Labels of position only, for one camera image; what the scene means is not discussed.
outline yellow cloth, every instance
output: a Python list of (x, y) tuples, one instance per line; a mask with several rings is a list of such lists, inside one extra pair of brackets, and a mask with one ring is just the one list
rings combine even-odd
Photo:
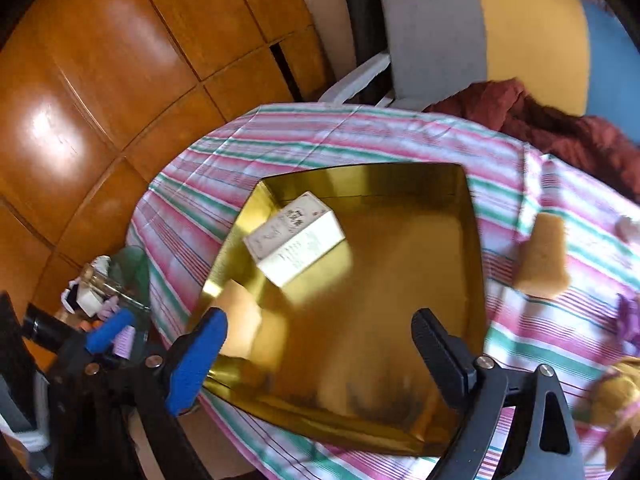
[(618, 466), (640, 430), (640, 359), (625, 357), (609, 367), (591, 396), (591, 423), (609, 429), (604, 441), (607, 469)]
[(531, 237), (520, 248), (520, 265), (513, 288), (537, 298), (551, 300), (571, 283), (566, 271), (564, 220), (538, 213)]

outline striped tablecloth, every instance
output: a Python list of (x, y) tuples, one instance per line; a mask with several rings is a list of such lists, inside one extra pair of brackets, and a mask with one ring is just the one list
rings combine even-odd
[[(440, 114), (351, 105), (268, 105), (195, 142), (156, 176), (133, 214), (127, 243), (150, 258), (151, 302), (167, 342), (183, 331), (231, 225), (256, 182), (309, 168), (389, 162), (463, 164), (479, 221), (490, 328), (485, 350), (501, 365), (551, 364), (574, 410), (583, 453), (596, 441), (588, 391), (622, 356), (616, 342), (617, 294), (640, 290), (639, 257), (614, 234), (637, 206), (552, 156)], [(565, 218), (572, 286), (555, 301), (509, 287), (517, 244), (539, 211)], [(434, 458), (344, 451), (260, 421), (202, 395), (210, 416), (268, 478), (423, 479)], [(479, 478), (490, 478), (512, 410), (504, 409)], [(606, 478), (601, 453), (587, 478)]]

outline red cloth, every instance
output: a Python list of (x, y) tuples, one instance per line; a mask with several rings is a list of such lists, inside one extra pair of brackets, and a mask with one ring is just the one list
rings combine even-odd
[(517, 79), (474, 83), (424, 111), (462, 117), (528, 142), (640, 202), (640, 150), (600, 117), (540, 105)]

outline metal screw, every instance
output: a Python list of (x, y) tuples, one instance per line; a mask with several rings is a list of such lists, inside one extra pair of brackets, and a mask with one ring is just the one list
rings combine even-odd
[(162, 358), (159, 355), (150, 355), (145, 359), (147, 368), (158, 368), (162, 364)]
[(540, 373), (546, 375), (547, 377), (553, 377), (555, 372), (554, 369), (549, 365), (540, 365)]
[(478, 359), (476, 359), (476, 364), (478, 364), (479, 367), (484, 368), (485, 370), (491, 370), (491, 368), (495, 366), (495, 361), (487, 355), (481, 355)]
[(95, 375), (100, 371), (100, 365), (98, 363), (89, 363), (84, 367), (84, 373), (87, 375)]

